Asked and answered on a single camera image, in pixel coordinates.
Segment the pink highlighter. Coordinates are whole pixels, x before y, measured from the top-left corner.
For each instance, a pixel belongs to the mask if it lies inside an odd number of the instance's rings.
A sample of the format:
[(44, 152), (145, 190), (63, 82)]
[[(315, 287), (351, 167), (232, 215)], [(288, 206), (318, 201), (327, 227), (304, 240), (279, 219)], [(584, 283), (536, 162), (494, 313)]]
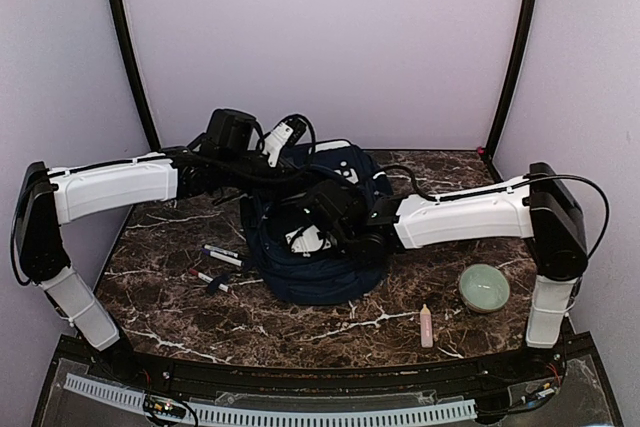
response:
[(434, 345), (432, 316), (428, 306), (424, 304), (419, 312), (420, 342), (422, 348), (432, 348)]

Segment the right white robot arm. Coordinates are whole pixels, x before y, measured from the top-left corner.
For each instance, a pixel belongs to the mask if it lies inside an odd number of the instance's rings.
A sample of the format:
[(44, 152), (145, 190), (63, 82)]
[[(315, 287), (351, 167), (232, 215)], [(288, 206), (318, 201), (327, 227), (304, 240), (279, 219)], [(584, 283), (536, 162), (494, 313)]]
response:
[(530, 240), (537, 273), (525, 344), (550, 349), (597, 249), (587, 244), (583, 210), (565, 185), (579, 179), (538, 162), (525, 175), (494, 185), (444, 194), (416, 189), (381, 197), (373, 205), (356, 186), (326, 180), (297, 205), (322, 241), (361, 261), (454, 241)]

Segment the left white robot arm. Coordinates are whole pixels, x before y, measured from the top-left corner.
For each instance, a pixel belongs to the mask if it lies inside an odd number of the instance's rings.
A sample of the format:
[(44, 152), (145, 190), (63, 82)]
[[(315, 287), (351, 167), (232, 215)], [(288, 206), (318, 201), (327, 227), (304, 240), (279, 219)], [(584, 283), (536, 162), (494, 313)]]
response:
[(188, 146), (74, 168), (34, 162), (26, 169), (10, 231), (10, 262), (22, 286), (36, 285), (100, 353), (129, 348), (125, 335), (73, 267), (60, 228), (77, 219), (151, 201), (247, 190), (297, 180), (304, 172), (281, 159), (314, 129), (301, 114), (262, 131), (248, 113), (219, 108)]

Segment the blue cap marker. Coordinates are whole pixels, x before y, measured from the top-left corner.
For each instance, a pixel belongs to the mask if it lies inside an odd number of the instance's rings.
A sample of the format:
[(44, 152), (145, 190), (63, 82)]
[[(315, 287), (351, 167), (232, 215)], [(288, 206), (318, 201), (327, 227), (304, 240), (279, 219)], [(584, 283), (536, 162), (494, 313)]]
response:
[(205, 244), (202, 247), (202, 251), (209, 257), (212, 257), (214, 259), (220, 260), (222, 262), (225, 262), (237, 267), (244, 268), (247, 265), (247, 259), (244, 258), (242, 255), (236, 252), (229, 251), (224, 248)]

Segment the navy blue student backpack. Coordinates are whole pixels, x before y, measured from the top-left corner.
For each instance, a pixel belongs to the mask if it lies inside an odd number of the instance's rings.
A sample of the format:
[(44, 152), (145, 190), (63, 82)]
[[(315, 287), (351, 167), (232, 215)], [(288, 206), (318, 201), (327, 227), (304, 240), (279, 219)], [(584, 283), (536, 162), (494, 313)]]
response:
[[(375, 204), (393, 194), (379, 164), (347, 140), (286, 148), (304, 168), (293, 184), (252, 189), (240, 201), (249, 265), (274, 295), (300, 305), (334, 305), (371, 291), (387, 273), (388, 240), (368, 226)], [(284, 236), (314, 225), (332, 244), (311, 257), (292, 254)]]

